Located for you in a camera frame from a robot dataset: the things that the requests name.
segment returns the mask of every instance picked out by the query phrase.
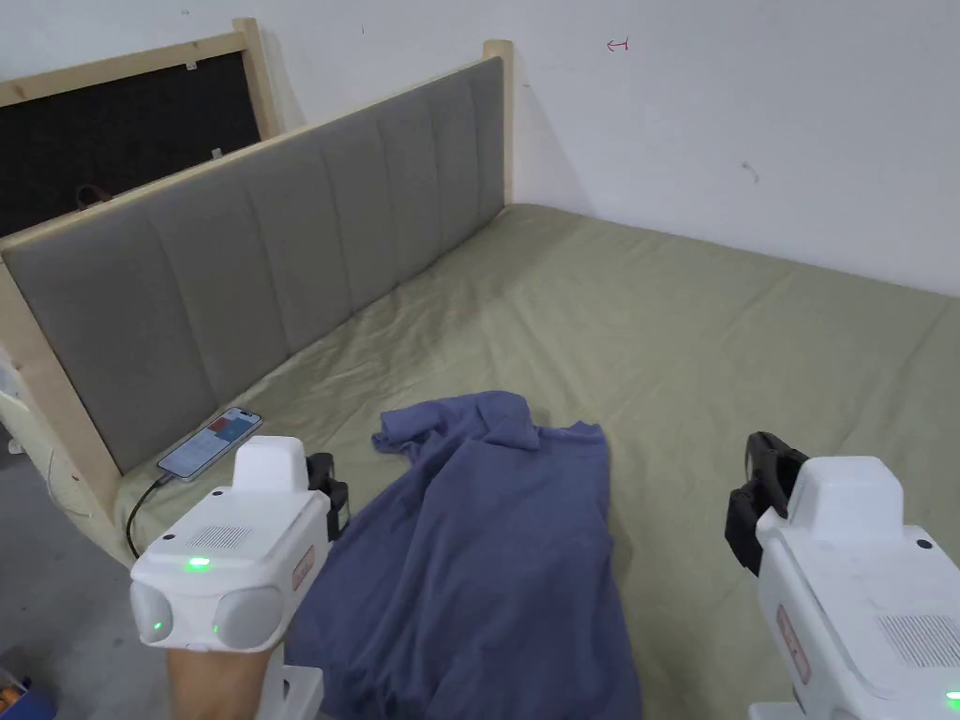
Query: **smartphone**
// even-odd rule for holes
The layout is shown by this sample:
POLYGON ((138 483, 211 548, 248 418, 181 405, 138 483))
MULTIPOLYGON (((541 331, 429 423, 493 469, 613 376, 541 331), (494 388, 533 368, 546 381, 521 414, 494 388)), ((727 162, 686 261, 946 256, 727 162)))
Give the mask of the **smartphone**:
POLYGON ((231 407, 171 450, 157 466, 183 482, 191 482, 213 461, 250 435, 260 422, 259 415, 231 407))

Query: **wooden frame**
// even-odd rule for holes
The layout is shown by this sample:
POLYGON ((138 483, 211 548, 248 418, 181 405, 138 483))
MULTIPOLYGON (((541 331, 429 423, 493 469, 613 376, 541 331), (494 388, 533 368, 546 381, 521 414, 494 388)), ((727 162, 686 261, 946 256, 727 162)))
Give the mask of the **wooden frame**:
MULTIPOLYGON (((255 25, 249 23, 244 25, 245 33, 252 32, 255 25)), ((259 55, 256 48, 251 48, 251 64, 257 65, 255 56, 259 55)), ((509 204, 513 199, 513 43, 509 40, 489 40, 484 43, 483 58, 475 62, 468 63, 462 67, 443 73, 434 78, 407 87, 398 93, 388 97, 408 92, 422 85, 432 83, 439 78, 460 72, 468 67, 472 67, 480 62, 493 57, 503 59, 504 68, 504 201, 509 204)), ((248 70, 250 74, 262 75, 265 72, 263 67, 248 70)), ((388 98, 381 98, 368 103, 344 116, 358 112, 371 105, 382 102, 388 98)), ((117 196, 109 203, 95 205, 83 213, 66 215, 55 218, 47 223, 34 228, 28 228, 18 233, 10 235, 0 242, 0 246, 9 247, 20 243, 33 242, 42 239, 52 232, 56 232, 63 226, 72 223, 82 223, 86 219, 95 217, 99 213, 109 212, 119 204, 125 204, 136 200, 144 195, 155 193, 158 190, 190 180, 203 173, 211 172, 218 168, 219 163, 235 162, 240 158, 260 152, 267 146, 282 142, 287 137, 311 132, 319 125, 305 126, 295 131, 288 132, 281 137, 273 137, 269 140, 251 145, 230 153, 227 156, 198 165, 187 170, 183 170, 175 175, 155 180, 128 193, 117 196)), ((84 508, 92 516, 90 522, 99 524, 109 524, 109 530, 112 532, 113 504, 116 498, 119 483, 122 480, 123 473, 113 462, 107 446, 100 437, 99 432, 93 424, 90 416, 87 414, 80 397, 70 383, 66 372, 60 365, 56 354, 50 347, 36 321, 29 305, 24 300, 17 287, 10 270, 0 258, 0 359, 6 360, 9 365, 13 380, 22 391, 22 400, 27 405, 31 414, 36 419, 38 432, 49 433, 48 445, 52 446, 62 457, 66 459, 67 465, 72 472, 69 477, 73 481, 82 483, 87 489, 85 494, 89 505, 84 508)), ((107 552, 124 563, 129 563, 132 558, 126 555, 125 549, 118 549, 119 543, 110 541, 109 533, 91 532, 89 524, 81 524, 82 529, 98 542, 107 552)))
POLYGON ((232 33, 224 35, 4 81, 0 83, 0 108, 189 62, 242 53, 253 116, 260 139, 266 140, 278 135, 280 129, 260 33, 252 17, 234 19, 233 28, 232 33))

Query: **concrete floor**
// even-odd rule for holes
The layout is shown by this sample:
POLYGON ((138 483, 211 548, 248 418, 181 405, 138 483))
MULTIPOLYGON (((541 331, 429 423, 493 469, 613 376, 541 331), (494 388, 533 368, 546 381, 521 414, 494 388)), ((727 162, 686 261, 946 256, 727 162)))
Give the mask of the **concrete floor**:
POLYGON ((162 652, 140 644, 127 569, 54 506, 0 427, 0 666, 29 674, 64 720, 170 717, 162 652))

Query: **mattress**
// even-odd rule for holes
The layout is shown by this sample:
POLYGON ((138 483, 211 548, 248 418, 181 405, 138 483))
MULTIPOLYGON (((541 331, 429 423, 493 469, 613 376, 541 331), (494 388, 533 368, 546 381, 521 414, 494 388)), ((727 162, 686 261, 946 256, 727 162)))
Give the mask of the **mattress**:
MULTIPOLYGON (((960 560, 960 300, 534 205, 512 205, 431 268, 234 403, 261 432, 335 457, 361 509, 406 468, 370 436, 383 410, 507 390, 538 424, 599 422, 610 530, 648 717, 734 718, 790 686, 752 576, 723 540, 756 430, 808 454, 879 456, 906 514, 960 560)), ((227 456, 139 514, 142 548, 227 456)), ((159 475, 131 473, 117 532, 159 475)))

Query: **upholstered headboard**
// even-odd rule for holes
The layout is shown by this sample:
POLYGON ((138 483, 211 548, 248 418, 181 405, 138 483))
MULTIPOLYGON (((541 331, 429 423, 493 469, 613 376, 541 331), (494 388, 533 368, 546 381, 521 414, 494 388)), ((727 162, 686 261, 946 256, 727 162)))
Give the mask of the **upholstered headboard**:
POLYGON ((481 60, 14 236, 3 262, 120 471, 497 214, 504 74, 481 60))

